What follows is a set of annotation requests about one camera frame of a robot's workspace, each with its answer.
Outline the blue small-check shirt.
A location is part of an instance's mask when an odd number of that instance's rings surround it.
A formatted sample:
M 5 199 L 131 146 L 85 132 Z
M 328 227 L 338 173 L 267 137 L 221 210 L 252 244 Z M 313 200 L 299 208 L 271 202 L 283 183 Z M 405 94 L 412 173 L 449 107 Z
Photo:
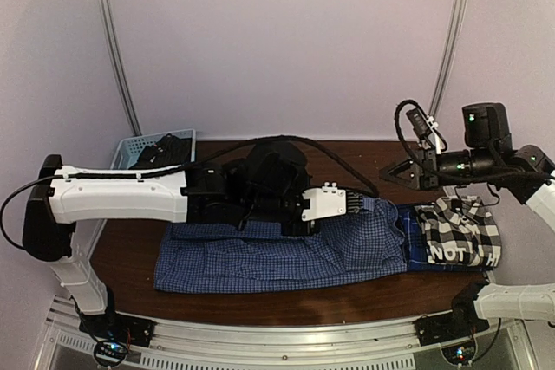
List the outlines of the blue small-check shirt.
M 279 224 L 169 224 L 153 286 L 180 294 L 252 294 L 320 289 L 407 271 L 397 208 L 365 198 L 355 214 L 326 218 L 309 237 Z

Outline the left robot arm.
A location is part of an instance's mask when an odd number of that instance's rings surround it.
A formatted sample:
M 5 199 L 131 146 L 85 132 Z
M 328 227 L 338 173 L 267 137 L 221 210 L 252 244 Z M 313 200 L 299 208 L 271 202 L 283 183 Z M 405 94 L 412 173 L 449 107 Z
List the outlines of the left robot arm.
M 152 219 L 173 224 L 279 223 L 287 235 L 311 231 L 324 191 L 310 184 L 304 154 L 291 143 L 256 144 L 222 166 L 213 161 L 167 169 L 87 171 L 45 159 L 30 188 L 23 249 L 50 263 L 82 314 L 107 339 L 124 332 L 113 295 L 89 260 L 72 246 L 75 226 L 93 219 Z

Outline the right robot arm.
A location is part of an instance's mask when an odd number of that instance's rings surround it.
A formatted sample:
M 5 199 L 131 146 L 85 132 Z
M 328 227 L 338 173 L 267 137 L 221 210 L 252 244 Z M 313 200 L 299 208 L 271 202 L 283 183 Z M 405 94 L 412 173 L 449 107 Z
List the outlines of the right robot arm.
M 394 112 L 407 158 L 381 169 L 381 179 L 416 191 L 484 183 L 507 189 L 549 227 L 554 225 L 554 163 L 537 146 L 513 149 L 506 108 L 498 102 L 464 106 L 466 149 L 448 151 L 434 118 L 412 99 Z M 444 327 L 460 337 L 478 320 L 520 319 L 554 324 L 554 286 L 477 282 L 453 300 Z

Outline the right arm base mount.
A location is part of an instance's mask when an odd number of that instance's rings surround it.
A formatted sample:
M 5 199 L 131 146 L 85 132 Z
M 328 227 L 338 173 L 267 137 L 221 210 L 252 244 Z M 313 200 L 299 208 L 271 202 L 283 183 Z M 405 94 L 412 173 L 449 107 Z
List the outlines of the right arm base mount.
M 473 302 L 485 282 L 468 284 L 451 301 L 451 310 L 438 315 L 423 315 L 414 322 L 422 347 L 441 345 L 444 360 L 458 368 L 469 367 L 478 358 L 476 335 L 490 328 L 488 320 L 477 316 Z

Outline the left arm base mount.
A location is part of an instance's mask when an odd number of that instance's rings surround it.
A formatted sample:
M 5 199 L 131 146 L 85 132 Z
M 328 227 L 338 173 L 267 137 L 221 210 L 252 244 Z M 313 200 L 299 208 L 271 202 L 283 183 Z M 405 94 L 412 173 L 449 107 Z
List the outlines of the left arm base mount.
M 86 315 L 73 296 L 80 325 L 79 330 L 94 342 L 92 356 L 100 369 L 113 369 L 131 354 L 131 347 L 149 347 L 154 322 L 147 318 L 118 313 L 115 310 L 114 292 L 107 288 L 108 304 L 101 315 Z

